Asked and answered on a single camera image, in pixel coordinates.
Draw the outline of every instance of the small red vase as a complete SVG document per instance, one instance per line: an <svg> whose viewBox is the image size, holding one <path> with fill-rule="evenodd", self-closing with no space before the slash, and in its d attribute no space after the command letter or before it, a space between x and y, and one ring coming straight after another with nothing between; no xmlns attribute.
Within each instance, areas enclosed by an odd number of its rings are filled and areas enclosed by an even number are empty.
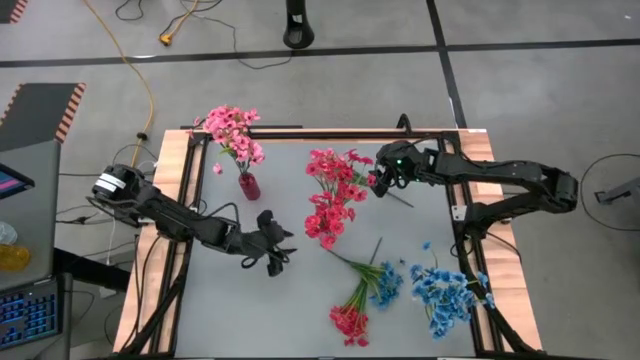
<svg viewBox="0 0 640 360"><path fill-rule="evenodd" d="M260 187L258 187L258 182L252 173L240 174L238 183L247 200L258 200L260 197Z"/></svg>

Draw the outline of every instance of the computer screen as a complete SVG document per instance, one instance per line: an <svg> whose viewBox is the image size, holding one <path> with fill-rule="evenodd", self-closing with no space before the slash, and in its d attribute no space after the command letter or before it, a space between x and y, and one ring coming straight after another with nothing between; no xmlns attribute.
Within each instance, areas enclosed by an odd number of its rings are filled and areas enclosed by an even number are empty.
<svg viewBox="0 0 640 360"><path fill-rule="evenodd" d="M0 164L0 199L31 189L34 186L33 180Z"/></svg>

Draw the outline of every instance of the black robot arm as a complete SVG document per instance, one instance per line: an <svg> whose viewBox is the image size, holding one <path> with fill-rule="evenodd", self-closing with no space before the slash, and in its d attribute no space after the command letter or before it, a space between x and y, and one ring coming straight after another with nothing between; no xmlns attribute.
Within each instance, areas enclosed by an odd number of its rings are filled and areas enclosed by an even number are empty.
<svg viewBox="0 0 640 360"><path fill-rule="evenodd" d="M243 268L250 268L259 258L267 254L269 276L276 276L289 261L294 249L280 249L278 244L285 237L293 236L266 210L258 216L258 230L243 233L238 219L200 215L177 201L162 194L144 175L125 165L108 166L92 188L93 197L88 198L94 206L110 208L116 219L138 226L142 217L154 220L158 234L172 241L186 242L198 239L203 246L230 255L244 255Z"/></svg>
<svg viewBox="0 0 640 360"><path fill-rule="evenodd" d="M521 186L528 192L495 202L458 207L454 214L464 233L484 238L496 221L534 211L565 213L577 205L578 181L569 173L532 161L472 161L466 156L432 149L419 151L406 140L384 145L376 155L383 170L375 170L372 187L378 197L389 187L405 188L410 182L454 185L465 181Z"/></svg>

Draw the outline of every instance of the caution stripe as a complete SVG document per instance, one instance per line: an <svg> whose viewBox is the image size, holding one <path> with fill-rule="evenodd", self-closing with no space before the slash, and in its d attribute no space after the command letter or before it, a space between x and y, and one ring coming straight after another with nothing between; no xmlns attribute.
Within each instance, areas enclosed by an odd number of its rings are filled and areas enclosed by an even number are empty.
<svg viewBox="0 0 640 360"><path fill-rule="evenodd" d="M11 15L9 16L9 23L15 24L18 21L20 21L20 18L22 17L22 14L24 13L26 8L27 8L27 0L18 0L16 2L16 6L13 8L13 11L11 12Z"/></svg>
<svg viewBox="0 0 640 360"><path fill-rule="evenodd" d="M76 111L80 105L80 100L82 99L82 94L84 94L84 89L86 87L87 85L85 83L80 83L76 85L75 89L73 89L67 108L62 115L62 120L60 121L58 130L56 131L56 140L60 144L64 143L64 140L67 138L67 134L69 134L71 124L73 123L73 117L76 115Z"/></svg>
<svg viewBox="0 0 640 360"><path fill-rule="evenodd" d="M24 84L18 84L18 87L16 88L16 91L13 93L13 96L11 97L11 100L9 101L9 104L7 105L7 108L4 110L4 114L2 114L2 116L0 116L0 126L2 126L2 122L7 117L7 114L9 114L9 110L11 109L11 105L13 105L13 102L16 100L16 96L18 96L18 92L22 88L22 85L24 85Z"/></svg>

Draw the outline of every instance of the keyboard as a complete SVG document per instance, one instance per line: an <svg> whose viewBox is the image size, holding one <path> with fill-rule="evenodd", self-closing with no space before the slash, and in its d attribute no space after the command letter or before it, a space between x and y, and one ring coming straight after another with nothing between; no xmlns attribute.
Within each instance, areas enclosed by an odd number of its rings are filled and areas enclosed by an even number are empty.
<svg viewBox="0 0 640 360"><path fill-rule="evenodd" d="M0 293L0 351L59 334L63 299L56 279Z"/></svg>

